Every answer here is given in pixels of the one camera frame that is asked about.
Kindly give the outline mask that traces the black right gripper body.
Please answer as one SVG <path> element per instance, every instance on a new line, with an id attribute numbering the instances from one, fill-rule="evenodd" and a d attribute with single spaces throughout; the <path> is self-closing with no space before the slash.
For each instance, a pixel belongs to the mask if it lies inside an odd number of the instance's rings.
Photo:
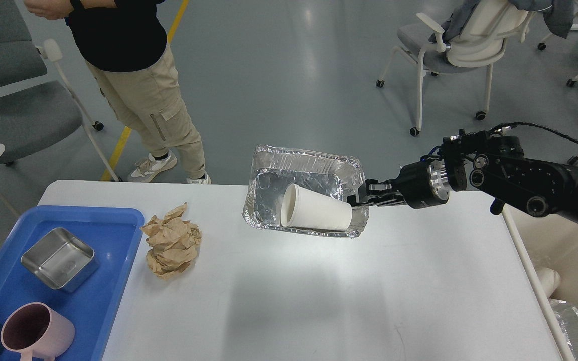
<path id="1" fill-rule="evenodd" d="M 402 167 L 395 185 L 404 201 L 415 209 L 447 203 L 452 190 L 445 165 L 439 160 L 420 161 Z"/>

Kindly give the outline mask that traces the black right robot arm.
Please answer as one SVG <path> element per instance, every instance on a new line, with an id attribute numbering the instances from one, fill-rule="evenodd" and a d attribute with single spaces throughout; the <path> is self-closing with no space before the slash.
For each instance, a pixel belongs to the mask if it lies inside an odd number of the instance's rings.
<path id="1" fill-rule="evenodd" d="M 536 218 L 557 214 L 578 224 L 578 166 L 526 158 L 518 137 L 504 133 L 519 125 L 459 130 L 418 162 L 402 167 L 397 178 L 365 180 L 346 202 L 353 207 L 407 204 L 422 209 L 445 204 L 451 191 L 471 185 L 493 197 L 489 210 L 494 215 L 510 205 Z M 553 133 L 578 145 L 569 135 Z"/>

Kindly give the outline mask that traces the person's hand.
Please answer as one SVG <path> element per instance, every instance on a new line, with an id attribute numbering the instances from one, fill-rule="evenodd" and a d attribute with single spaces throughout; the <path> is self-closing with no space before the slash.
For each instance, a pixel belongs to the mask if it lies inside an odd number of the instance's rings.
<path id="1" fill-rule="evenodd" d="M 64 19 L 74 11 L 70 1 L 23 1 L 33 15 L 48 20 Z"/>

